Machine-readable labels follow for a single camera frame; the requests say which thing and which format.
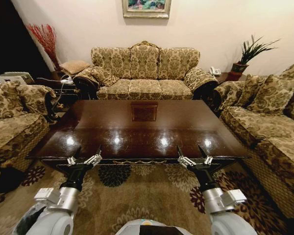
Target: red dried branches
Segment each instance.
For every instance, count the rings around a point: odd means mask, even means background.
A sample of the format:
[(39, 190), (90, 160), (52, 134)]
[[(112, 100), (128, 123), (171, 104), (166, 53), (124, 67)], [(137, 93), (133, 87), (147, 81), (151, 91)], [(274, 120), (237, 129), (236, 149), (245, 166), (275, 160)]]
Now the red dried branches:
[(42, 24), (41, 27), (36, 24), (29, 24), (27, 26), (27, 29), (35, 35), (39, 43), (43, 46), (45, 52), (54, 64), (54, 69), (56, 71), (60, 71), (61, 69), (55, 53), (56, 33), (54, 28), (51, 27), (49, 24)]

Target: floral upholstered sofa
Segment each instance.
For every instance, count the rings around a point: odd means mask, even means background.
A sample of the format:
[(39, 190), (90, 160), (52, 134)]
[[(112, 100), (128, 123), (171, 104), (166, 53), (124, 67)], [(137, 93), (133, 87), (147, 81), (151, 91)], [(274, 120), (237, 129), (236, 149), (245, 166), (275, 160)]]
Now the floral upholstered sofa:
[(26, 171), (25, 156), (49, 130), (55, 93), (40, 85), (0, 83), (0, 167)]
[(194, 48), (159, 48), (143, 41), (131, 48), (95, 47), (91, 56), (94, 65), (73, 79), (91, 99), (192, 99), (218, 84), (196, 67)]
[(244, 160), (287, 218), (294, 218), (294, 64), (279, 76), (224, 82), (214, 111), (246, 145)]

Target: sofa armrest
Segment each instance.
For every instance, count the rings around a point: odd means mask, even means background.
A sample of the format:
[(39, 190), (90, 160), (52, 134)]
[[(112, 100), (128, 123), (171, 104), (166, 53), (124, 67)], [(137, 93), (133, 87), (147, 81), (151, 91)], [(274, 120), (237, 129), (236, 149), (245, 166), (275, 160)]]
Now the sofa armrest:
[(93, 66), (89, 66), (73, 78), (76, 87), (83, 94), (83, 99), (98, 99), (97, 91), (99, 90), (100, 83), (97, 81), (96, 75), (97, 73)]
[(223, 110), (236, 104), (243, 92), (244, 83), (244, 81), (228, 81), (216, 87), (212, 93), (215, 110)]
[(39, 113), (49, 118), (55, 116), (51, 103), (56, 98), (53, 89), (42, 85), (20, 85), (17, 89), (28, 112)]
[(194, 93), (194, 97), (198, 98), (203, 95), (203, 92), (212, 90), (218, 85), (218, 81), (213, 75), (198, 67), (194, 67), (186, 73), (184, 83)]

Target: patterned rug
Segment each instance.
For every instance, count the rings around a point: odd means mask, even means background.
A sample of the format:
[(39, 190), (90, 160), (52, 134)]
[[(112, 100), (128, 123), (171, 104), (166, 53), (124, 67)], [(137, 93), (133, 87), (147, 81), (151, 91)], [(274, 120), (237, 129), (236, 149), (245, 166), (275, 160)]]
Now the patterned rug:
[[(234, 164), (214, 175), (223, 190), (240, 188), (248, 201), (235, 213), (260, 235), (287, 233), (284, 217), (258, 182)], [(37, 163), (15, 191), (0, 195), (0, 235), (9, 235), (40, 188), (64, 176)], [(75, 235), (114, 235), (127, 221), (146, 218), (210, 235), (210, 221), (194, 174), (179, 165), (96, 166), (87, 173), (74, 220)]]

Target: glossy table surface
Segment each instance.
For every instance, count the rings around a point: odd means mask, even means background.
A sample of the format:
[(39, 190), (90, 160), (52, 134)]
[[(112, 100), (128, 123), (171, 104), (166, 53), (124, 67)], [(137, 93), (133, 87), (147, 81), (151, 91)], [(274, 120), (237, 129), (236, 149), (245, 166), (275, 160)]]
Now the glossy table surface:
[(102, 145), (104, 161), (151, 160), (166, 163), (185, 156), (246, 156), (245, 149), (201, 100), (78, 100), (27, 158), (80, 158)]

